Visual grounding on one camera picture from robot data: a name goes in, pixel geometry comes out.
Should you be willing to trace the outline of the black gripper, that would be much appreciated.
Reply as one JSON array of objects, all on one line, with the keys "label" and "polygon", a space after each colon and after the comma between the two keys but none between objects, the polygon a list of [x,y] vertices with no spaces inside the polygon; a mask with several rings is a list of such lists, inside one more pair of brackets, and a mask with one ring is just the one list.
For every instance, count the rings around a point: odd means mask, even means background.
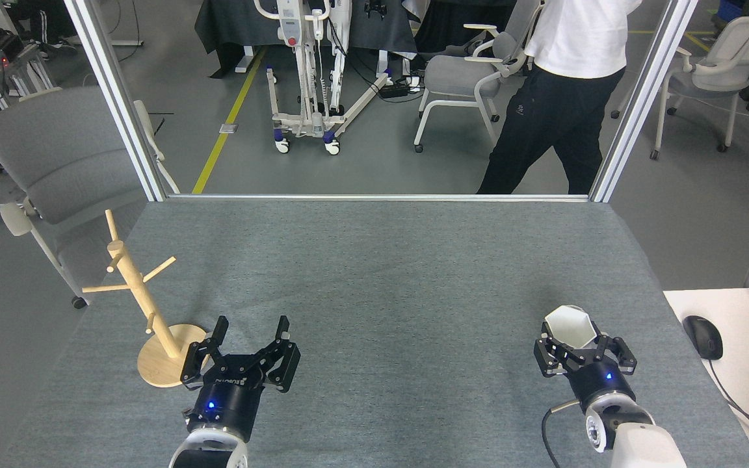
[{"label": "black gripper", "polygon": [[633,375],[637,360],[621,337],[596,337],[594,361],[580,367],[580,355],[569,344],[552,335],[541,335],[534,343],[533,355],[541,373],[549,378],[568,374],[574,396],[583,413],[600,396],[613,392],[628,396],[633,402],[636,394],[624,375]]},{"label": "black gripper", "polygon": [[[300,350],[289,338],[289,319],[282,316],[274,340],[251,356],[221,355],[229,322],[218,317],[210,337],[191,343],[181,371],[181,383],[199,395],[187,415],[187,431],[217,428],[249,442],[265,384],[288,392],[293,382]],[[214,365],[202,379],[202,365],[211,356]]]}]

